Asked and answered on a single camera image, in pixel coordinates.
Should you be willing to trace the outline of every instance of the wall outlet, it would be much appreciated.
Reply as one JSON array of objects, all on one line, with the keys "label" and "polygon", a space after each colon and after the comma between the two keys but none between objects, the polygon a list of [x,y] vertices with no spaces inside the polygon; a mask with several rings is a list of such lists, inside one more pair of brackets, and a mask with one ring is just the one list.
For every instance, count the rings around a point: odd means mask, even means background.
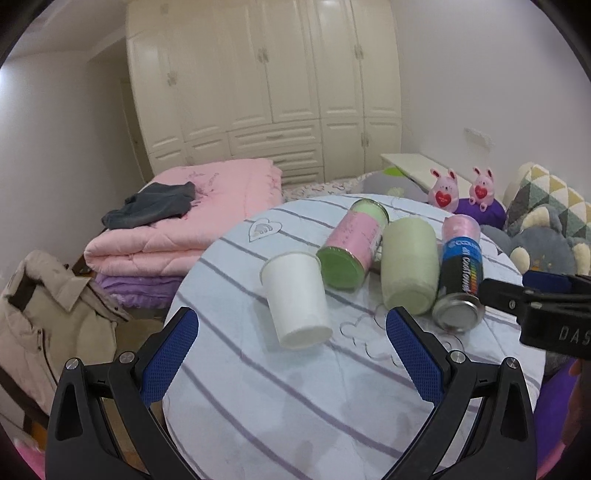
[{"label": "wall outlet", "polygon": [[495,146],[492,137],[486,133],[468,127],[464,128],[464,133],[466,134],[468,141],[480,147],[486,148],[488,151],[492,150]]}]

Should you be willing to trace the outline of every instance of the pink cap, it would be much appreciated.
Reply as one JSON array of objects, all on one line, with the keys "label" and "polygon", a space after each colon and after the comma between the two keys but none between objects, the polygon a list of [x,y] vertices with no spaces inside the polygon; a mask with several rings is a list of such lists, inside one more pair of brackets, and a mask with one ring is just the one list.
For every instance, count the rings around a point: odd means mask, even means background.
[{"label": "pink cap", "polygon": [[441,236],[444,244],[458,236],[466,236],[480,243],[480,225],[468,215],[452,215],[444,220]]}]

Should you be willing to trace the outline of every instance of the pink rabbit plush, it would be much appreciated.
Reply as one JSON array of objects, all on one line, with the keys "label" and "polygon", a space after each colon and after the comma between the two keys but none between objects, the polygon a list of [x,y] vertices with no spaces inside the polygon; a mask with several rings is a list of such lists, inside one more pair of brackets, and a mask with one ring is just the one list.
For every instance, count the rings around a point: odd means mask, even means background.
[{"label": "pink rabbit plush", "polygon": [[486,170],[486,175],[480,173],[477,167],[474,167],[474,171],[478,177],[470,187],[469,202],[470,205],[477,203],[480,205],[480,211],[486,212],[486,209],[495,201],[495,181],[489,168]]},{"label": "pink rabbit plush", "polygon": [[448,176],[431,169],[431,174],[437,179],[435,186],[429,192],[429,204],[439,207],[446,212],[454,213],[460,202],[460,193],[457,188],[457,175],[453,170],[448,170]]}]

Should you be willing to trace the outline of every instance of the light green cup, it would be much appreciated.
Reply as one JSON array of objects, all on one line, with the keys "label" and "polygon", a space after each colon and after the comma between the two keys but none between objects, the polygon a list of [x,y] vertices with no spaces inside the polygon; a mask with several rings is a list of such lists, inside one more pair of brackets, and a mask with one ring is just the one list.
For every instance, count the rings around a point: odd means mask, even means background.
[{"label": "light green cup", "polygon": [[381,275],[388,310],[404,307],[412,315],[427,312],[435,302],[439,281],[433,227],[417,217],[390,223],[382,237]]}]

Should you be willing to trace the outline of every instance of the gray plush toy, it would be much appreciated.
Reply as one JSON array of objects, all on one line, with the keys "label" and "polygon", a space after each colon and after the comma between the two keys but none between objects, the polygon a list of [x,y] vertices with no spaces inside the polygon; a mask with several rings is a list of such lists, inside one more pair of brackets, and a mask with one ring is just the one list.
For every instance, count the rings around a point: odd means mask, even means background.
[{"label": "gray plush toy", "polygon": [[482,233],[509,256],[522,275],[528,270],[589,275],[589,244],[582,238],[565,238],[562,235],[558,212],[551,205],[541,205],[532,210],[513,238],[489,225],[482,226]]}]

